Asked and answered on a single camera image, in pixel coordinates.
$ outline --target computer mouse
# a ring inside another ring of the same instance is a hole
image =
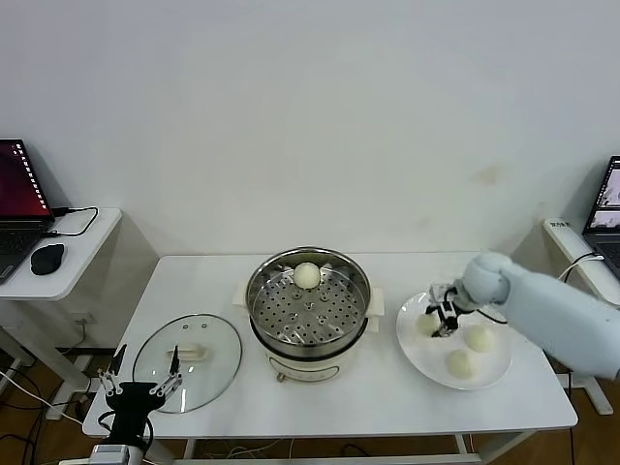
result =
[[[53,273],[62,263],[64,253],[63,244],[51,244],[35,250],[30,257],[30,269],[39,276]]]

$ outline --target wooden floor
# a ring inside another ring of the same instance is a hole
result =
[[[6,366],[10,360],[0,357],[0,364]],[[98,366],[106,366],[104,358],[96,357],[89,370],[94,374]],[[39,386],[43,396],[48,397],[59,387],[59,378],[45,366],[37,362],[33,367],[25,369]],[[26,381],[20,381],[29,387]],[[603,390],[611,404],[619,413],[601,417],[594,411],[584,392],[573,393],[573,403],[579,415],[579,424],[574,429],[575,463],[577,465],[617,465],[620,464],[620,385],[602,382]],[[36,419],[37,411],[20,411],[7,407],[10,403],[25,407],[37,407],[38,403],[27,395],[10,387],[0,397],[0,437],[5,434],[27,436]],[[74,414],[74,406],[68,410]],[[404,412],[403,415],[415,415],[415,412]],[[490,438],[475,436],[475,448]],[[272,441],[201,441],[195,450],[196,458],[220,457],[236,446],[249,449],[261,447]],[[163,441],[177,456],[181,457],[184,441]],[[270,449],[257,453],[257,457],[288,457],[290,440],[282,440]],[[90,454],[96,439],[84,436],[77,424],[62,419],[60,421],[44,421],[37,456],[37,465],[55,464],[57,460],[82,458]],[[371,455],[398,455],[411,453],[448,453],[454,452],[452,437],[417,437],[417,438],[377,438],[377,439],[295,439],[293,457],[318,456],[360,456],[361,452],[352,447],[354,444]],[[21,464],[24,445],[13,438],[0,440],[0,463],[7,465]],[[500,457],[494,462],[497,465],[570,465],[570,442],[568,431],[539,432],[526,442]]]

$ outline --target laptop keyboard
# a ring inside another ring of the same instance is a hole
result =
[[[620,268],[620,242],[600,242],[597,246],[614,266]]]
[[[0,255],[19,254],[40,236],[41,233],[38,231],[0,231]]]

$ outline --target glass lid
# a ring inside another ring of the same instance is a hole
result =
[[[234,327],[215,315],[179,318],[144,343],[134,363],[134,381],[162,383],[175,346],[183,383],[159,412],[182,414],[208,404],[233,382],[241,362],[241,341]]]

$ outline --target perforated steamer tray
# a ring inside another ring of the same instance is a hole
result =
[[[311,290],[293,279],[295,267],[306,262],[321,270],[321,283]],[[370,284],[348,257],[303,247],[263,263],[248,283],[245,301],[253,328],[269,349],[294,358],[331,357],[365,329]]]

